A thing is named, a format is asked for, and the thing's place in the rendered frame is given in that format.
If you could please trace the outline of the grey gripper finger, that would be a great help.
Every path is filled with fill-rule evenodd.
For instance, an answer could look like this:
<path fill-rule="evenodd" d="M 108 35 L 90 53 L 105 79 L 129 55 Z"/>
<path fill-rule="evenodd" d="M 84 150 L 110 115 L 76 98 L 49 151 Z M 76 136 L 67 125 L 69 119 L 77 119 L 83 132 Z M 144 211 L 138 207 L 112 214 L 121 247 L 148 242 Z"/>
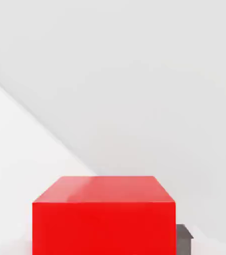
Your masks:
<path fill-rule="evenodd" d="M 176 225 L 176 255 L 210 255 L 207 241 L 197 227 L 191 231 L 185 224 Z"/>

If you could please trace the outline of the small red cube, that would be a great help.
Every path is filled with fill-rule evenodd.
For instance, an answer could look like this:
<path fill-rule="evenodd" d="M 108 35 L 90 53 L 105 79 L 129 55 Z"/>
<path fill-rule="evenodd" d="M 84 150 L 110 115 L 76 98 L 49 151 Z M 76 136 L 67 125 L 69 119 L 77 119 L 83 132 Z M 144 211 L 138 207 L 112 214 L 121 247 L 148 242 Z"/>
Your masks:
<path fill-rule="evenodd" d="M 153 176 L 64 176 L 32 204 L 32 255 L 176 255 L 176 205 Z"/>

